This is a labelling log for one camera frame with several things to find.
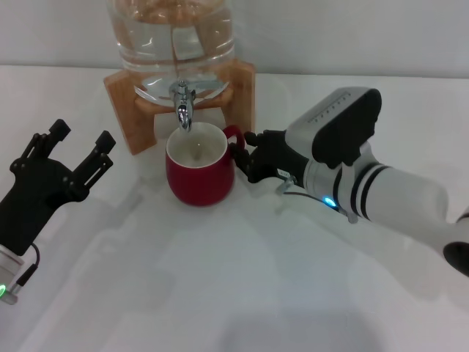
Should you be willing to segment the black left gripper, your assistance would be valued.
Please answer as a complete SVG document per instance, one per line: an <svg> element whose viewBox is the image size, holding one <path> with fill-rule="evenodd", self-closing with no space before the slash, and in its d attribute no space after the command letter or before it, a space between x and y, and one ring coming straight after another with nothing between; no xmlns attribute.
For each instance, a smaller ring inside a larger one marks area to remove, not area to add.
<svg viewBox="0 0 469 352"><path fill-rule="evenodd" d="M47 159L69 132L67 123L57 119L49 133L35 133L10 166L15 182L1 201L1 245L19 257L57 209L69 202L84 201L91 187L114 165L108 154L116 142L108 131L100 134L94 149L73 172Z"/></svg>

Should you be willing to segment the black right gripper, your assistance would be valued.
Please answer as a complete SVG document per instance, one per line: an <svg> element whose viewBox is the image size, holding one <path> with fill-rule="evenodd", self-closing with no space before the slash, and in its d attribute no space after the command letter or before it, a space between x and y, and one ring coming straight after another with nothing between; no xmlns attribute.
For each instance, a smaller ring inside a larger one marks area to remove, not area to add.
<svg viewBox="0 0 469 352"><path fill-rule="evenodd" d="M245 143L255 147L249 152L236 144L229 145L235 166L246 176L250 183L277 177L286 180L295 178L296 186L303 186L304 174L309 160L285 143L286 131L264 130L262 133L245 132Z"/></svg>

